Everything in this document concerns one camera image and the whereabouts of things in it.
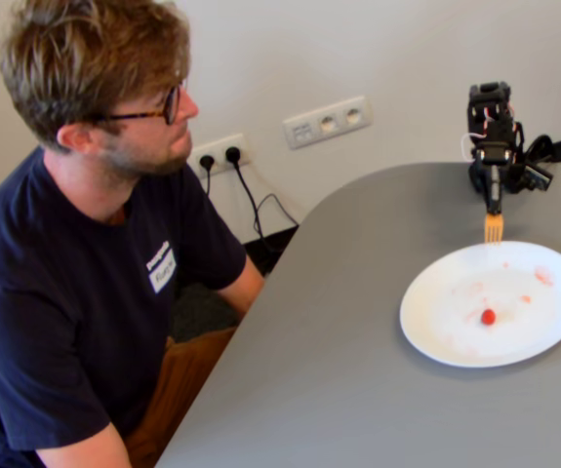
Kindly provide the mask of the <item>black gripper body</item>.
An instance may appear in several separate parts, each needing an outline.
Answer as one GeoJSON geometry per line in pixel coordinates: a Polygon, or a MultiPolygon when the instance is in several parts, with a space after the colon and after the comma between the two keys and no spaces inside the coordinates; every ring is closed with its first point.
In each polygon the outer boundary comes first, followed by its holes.
{"type": "Polygon", "coordinates": [[[472,156],[484,166],[505,166],[514,160],[514,127],[506,121],[489,119],[483,133],[472,138],[472,156]]]}

